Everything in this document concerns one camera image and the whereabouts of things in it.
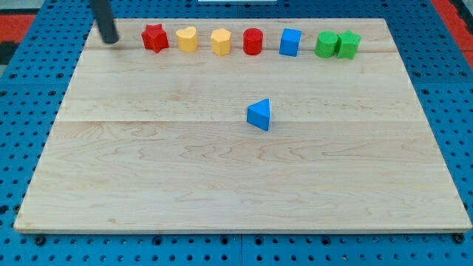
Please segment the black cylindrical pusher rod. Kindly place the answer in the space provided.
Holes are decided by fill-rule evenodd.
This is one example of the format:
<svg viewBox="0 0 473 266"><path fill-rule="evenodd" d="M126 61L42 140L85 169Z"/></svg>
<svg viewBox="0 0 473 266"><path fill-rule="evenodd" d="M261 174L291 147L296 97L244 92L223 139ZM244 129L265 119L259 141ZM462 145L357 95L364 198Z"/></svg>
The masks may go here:
<svg viewBox="0 0 473 266"><path fill-rule="evenodd" d="M119 40L109 0L89 0L101 39L105 44L115 44Z"/></svg>

